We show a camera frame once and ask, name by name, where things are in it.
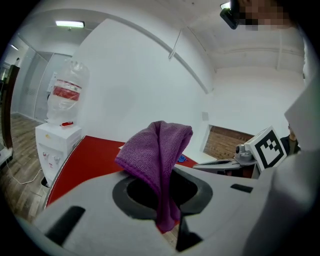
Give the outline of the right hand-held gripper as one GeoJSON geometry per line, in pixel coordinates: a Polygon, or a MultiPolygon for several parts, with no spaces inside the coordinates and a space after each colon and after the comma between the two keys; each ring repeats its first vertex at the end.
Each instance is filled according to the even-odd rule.
{"type": "Polygon", "coordinates": [[[272,126],[263,129],[243,144],[236,146],[234,159],[220,159],[195,164],[192,168],[208,173],[224,173],[253,166],[252,178],[258,178],[268,168],[277,167],[287,153],[272,126]]]}

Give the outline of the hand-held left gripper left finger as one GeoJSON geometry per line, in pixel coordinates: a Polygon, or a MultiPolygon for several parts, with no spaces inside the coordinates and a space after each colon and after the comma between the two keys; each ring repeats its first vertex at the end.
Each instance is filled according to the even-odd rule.
{"type": "Polygon", "coordinates": [[[120,171],[89,179],[48,205],[34,225],[77,256],[172,256],[156,227],[157,197],[120,171]]]}

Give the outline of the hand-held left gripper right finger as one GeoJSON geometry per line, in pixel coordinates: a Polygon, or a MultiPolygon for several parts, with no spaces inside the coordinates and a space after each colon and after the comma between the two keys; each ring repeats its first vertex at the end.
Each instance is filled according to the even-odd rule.
{"type": "Polygon", "coordinates": [[[270,172],[258,179],[223,176],[182,165],[176,173],[197,186],[181,205],[176,256],[243,256],[270,188],[270,172]]]}

